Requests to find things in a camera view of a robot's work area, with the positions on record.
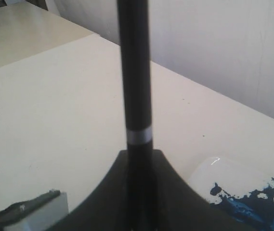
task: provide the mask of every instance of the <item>white wall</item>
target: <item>white wall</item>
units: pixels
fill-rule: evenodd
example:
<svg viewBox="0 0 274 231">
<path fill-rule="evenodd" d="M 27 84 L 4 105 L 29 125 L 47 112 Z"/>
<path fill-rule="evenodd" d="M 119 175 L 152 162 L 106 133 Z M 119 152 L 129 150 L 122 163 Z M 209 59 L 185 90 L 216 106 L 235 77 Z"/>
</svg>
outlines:
<svg viewBox="0 0 274 231">
<path fill-rule="evenodd" d="M 149 0 L 152 59 L 274 118 L 274 0 Z M 115 0 L 55 0 L 118 42 Z"/>
</svg>

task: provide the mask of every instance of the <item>silver band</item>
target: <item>silver band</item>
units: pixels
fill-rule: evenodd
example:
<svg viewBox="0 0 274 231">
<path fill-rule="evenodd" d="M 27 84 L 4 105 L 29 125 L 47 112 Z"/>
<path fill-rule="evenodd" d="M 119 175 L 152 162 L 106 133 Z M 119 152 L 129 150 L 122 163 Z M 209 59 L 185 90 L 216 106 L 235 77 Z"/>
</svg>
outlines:
<svg viewBox="0 0 274 231">
<path fill-rule="evenodd" d="M 141 145 L 149 143 L 153 138 L 152 125 L 140 131 L 131 131 L 126 129 L 126 134 L 127 143 L 131 145 Z"/>
</svg>

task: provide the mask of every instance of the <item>white table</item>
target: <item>white table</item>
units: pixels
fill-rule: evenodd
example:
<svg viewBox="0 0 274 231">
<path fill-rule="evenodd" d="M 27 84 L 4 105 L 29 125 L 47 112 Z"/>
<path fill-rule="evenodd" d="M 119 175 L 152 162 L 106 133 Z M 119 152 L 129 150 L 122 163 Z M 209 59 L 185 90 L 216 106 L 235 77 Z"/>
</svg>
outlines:
<svg viewBox="0 0 274 231">
<path fill-rule="evenodd" d="M 187 180 L 210 156 L 274 177 L 274 120 L 152 63 L 155 147 Z M 119 46 L 90 35 L 0 68 L 0 209 L 50 188 L 70 210 L 125 148 Z"/>
<path fill-rule="evenodd" d="M 0 8 L 0 67 L 93 32 L 28 2 Z"/>
</svg>

